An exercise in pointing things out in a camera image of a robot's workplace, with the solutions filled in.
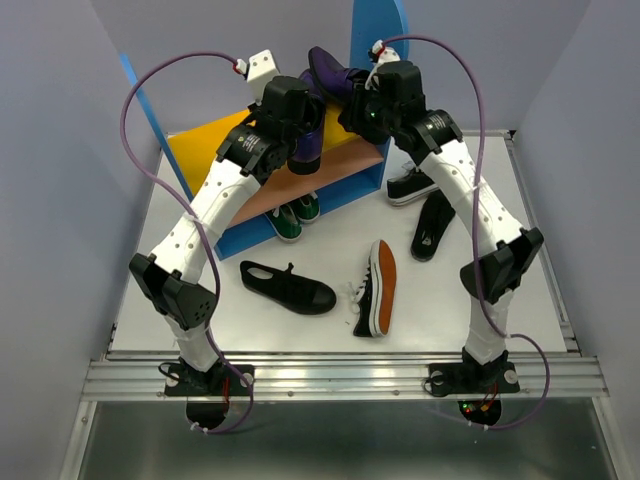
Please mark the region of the purple loafer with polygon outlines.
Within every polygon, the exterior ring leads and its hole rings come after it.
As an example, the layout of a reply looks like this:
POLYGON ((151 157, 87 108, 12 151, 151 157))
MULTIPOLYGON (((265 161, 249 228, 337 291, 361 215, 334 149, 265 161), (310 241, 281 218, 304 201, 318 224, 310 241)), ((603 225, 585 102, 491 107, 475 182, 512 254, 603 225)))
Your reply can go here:
POLYGON ((311 127, 309 132, 298 139, 296 151, 287 161, 287 165, 296 175, 311 175, 317 172, 321 165, 326 102, 309 69, 303 71, 299 79, 309 87, 310 104, 305 115, 311 127))
POLYGON ((308 52, 310 73, 323 97, 340 106, 353 95, 354 84, 365 82, 369 70, 344 67, 333 55, 319 46, 308 52))

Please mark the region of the black sneaker orange sole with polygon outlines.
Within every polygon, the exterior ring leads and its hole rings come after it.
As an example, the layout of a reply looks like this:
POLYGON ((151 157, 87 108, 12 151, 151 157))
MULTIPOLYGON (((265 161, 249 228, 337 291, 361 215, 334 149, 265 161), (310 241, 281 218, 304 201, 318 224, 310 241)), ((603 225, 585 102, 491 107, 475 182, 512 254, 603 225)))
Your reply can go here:
POLYGON ((390 331, 397 284, 397 267, 388 243, 376 240, 370 249, 363 280, 355 290, 358 319, 353 335, 386 337, 390 331))

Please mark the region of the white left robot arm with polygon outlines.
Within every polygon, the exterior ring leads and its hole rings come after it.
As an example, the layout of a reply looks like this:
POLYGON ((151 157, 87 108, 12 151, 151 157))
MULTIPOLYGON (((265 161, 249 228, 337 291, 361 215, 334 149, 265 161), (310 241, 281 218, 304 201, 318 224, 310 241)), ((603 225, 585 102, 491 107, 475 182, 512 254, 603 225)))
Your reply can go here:
POLYGON ((316 111, 302 80, 270 80, 260 104, 222 141, 176 225, 149 254, 137 253, 130 261, 142 293, 169 324, 188 382, 199 393, 221 386, 224 360, 210 329, 220 294, 200 285, 203 268, 215 262, 213 248, 237 212, 293 156, 316 111))

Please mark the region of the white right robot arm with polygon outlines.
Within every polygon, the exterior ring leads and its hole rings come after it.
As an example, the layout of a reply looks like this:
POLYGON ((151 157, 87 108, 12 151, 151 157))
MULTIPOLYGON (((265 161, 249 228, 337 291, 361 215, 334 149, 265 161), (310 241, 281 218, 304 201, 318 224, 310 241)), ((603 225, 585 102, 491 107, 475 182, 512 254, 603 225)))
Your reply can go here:
POLYGON ((525 228, 482 177, 451 115, 430 109, 421 73, 409 61, 392 61, 351 74, 352 93, 339 122, 367 141, 392 139, 438 186, 472 241, 472 260, 460 270, 471 301, 462 359, 432 364, 436 395, 481 392, 504 381, 508 310, 515 290, 542 244, 538 228, 525 228))

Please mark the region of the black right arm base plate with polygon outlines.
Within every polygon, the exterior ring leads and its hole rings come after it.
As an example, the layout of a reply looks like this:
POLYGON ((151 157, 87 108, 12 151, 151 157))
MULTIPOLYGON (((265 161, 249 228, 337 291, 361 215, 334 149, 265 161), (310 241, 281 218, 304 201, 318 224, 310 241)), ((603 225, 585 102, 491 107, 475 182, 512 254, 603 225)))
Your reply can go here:
POLYGON ((448 395, 471 396, 492 393, 518 393, 520 384, 514 364, 507 362, 495 366, 474 363, 431 363, 423 380, 423 388, 434 397, 448 395))

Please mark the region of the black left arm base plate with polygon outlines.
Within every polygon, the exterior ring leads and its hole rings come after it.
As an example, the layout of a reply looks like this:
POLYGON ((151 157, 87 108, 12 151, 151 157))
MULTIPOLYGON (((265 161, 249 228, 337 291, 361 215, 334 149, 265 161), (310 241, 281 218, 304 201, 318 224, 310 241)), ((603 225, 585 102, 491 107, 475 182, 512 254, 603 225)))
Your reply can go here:
POLYGON ((220 362, 200 372, 182 362, 162 362, 158 371, 165 379, 167 397, 247 396, 248 390, 228 367, 220 362))

